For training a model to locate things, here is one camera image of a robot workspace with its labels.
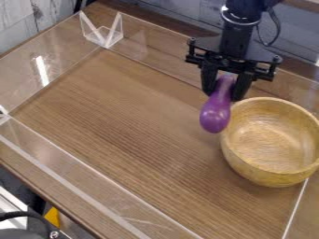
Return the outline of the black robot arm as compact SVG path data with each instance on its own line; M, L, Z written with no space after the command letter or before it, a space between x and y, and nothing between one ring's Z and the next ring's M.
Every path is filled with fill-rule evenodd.
M223 30L219 36L190 37L186 62L200 69L200 87L207 95L216 90L219 71L236 74L231 100L243 99L254 81L272 81L275 70L283 59L266 50L276 41L282 25L274 7L283 0L226 0L220 8ZM260 38L263 46L254 40L254 31L260 34L263 13L272 19L276 33L270 42Z

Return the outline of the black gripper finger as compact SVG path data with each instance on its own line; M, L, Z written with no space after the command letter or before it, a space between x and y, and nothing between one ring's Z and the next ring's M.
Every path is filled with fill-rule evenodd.
M202 90L211 95L216 87L218 68L214 65L204 64L200 69Z
M242 73L236 77L236 82L232 90L232 101L240 101L252 85L254 75L251 73Z

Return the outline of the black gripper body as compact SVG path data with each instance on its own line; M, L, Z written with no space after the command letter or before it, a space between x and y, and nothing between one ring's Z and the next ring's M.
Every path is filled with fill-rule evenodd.
M242 57L227 55L219 51L220 36L191 37L186 62L203 66L204 61L214 64L218 70L234 74L254 73L256 79L272 81L276 66L283 58L264 49L254 41L248 44L247 53Z

